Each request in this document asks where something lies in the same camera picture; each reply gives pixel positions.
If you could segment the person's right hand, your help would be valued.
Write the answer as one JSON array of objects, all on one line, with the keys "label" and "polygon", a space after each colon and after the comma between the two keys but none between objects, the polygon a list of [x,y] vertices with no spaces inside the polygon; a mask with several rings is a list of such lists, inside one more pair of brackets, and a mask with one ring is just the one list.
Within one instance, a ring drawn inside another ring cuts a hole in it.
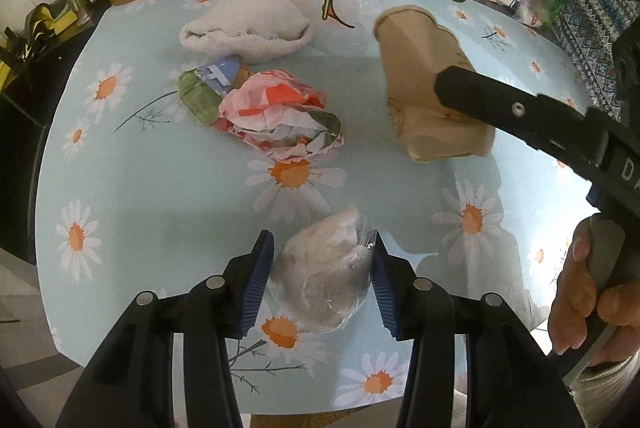
[{"label": "person's right hand", "polygon": [[639,350],[639,284],[628,282],[599,294],[586,267],[590,247],[590,220],[586,218],[574,230],[556,283],[548,332],[554,352],[562,354],[586,340],[591,313],[615,325],[616,333],[590,362],[595,367],[625,361]]}]

